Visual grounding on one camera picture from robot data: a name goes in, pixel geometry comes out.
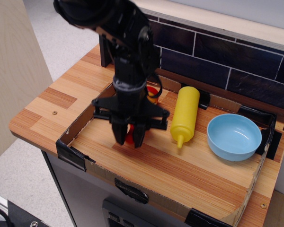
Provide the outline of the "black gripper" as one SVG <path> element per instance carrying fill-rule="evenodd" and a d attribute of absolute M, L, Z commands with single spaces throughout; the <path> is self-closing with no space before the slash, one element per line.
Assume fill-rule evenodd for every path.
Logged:
<path fill-rule="evenodd" d="M 95 116 L 111 123 L 115 140 L 125 142 L 129 124 L 134 125 L 134 147 L 142 146 L 145 132 L 151 128 L 166 130 L 169 111 L 151 103 L 146 83 L 132 86 L 119 81 L 112 84 L 92 100 Z"/>

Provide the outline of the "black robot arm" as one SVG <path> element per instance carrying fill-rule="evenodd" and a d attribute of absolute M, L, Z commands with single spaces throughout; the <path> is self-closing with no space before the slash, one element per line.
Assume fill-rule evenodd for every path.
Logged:
<path fill-rule="evenodd" d="M 169 112 L 148 99 L 147 81 L 158 78 L 161 56 L 144 13 L 129 0 L 56 0 L 53 5 L 70 25 L 93 30 L 108 42 L 115 94 L 96 98 L 92 105 L 97 118 L 110 121 L 116 141 L 124 144 L 129 124 L 137 148 L 147 130 L 165 130 Z"/>

